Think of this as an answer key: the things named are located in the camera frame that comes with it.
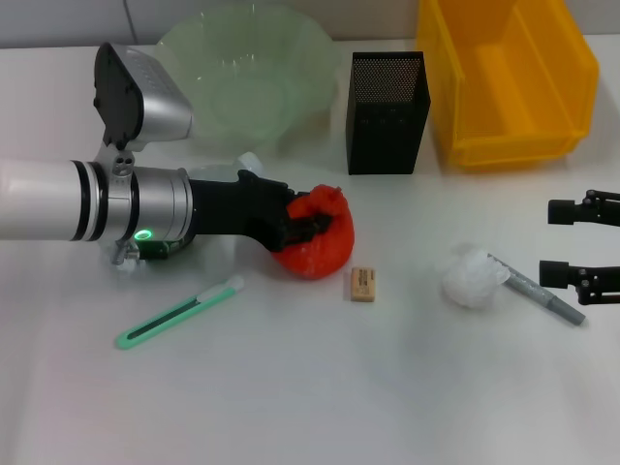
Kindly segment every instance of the clear plastic bowl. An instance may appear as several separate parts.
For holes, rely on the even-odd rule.
[[[340,54],[317,22],[232,4],[175,25],[155,55],[194,107],[192,136],[252,148],[328,109]]]

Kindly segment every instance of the eraser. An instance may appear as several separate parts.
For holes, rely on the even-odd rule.
[[[353,302],[375,301],[375,270],[373,268],[353,268],[351,300]]]

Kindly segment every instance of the white tabletop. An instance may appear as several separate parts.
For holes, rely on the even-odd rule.
[[[574,328],[507,289],[485,311],[439,292],[464,243],[533,279],[539,260],[620,265],[617,229],[546,224],[549,199],[620,191],[620,36],[588,40],[602,68],[590,138],[566,162],[485,176],[442,172],[427,128],[412,176],[349,177],[351,52],[412,45],[339,45],[331,118],[258,154],[296,190],[342,187],[351,265],[377,269],[374,304],[346,298],[349,266],[301,282],[249,239],[212,237],[132,274],[94,244],[0,243],[0,463],[617,464],[617,305],[583,309],[589,325]],[[1,156],[94,158],[95,51],[0,51]],[[138,164],[222,158],[161,143]],[[121,331],[232,272],[246,278],[239,296],[114,349]],[[574,291],[557,294],[577,306]]]

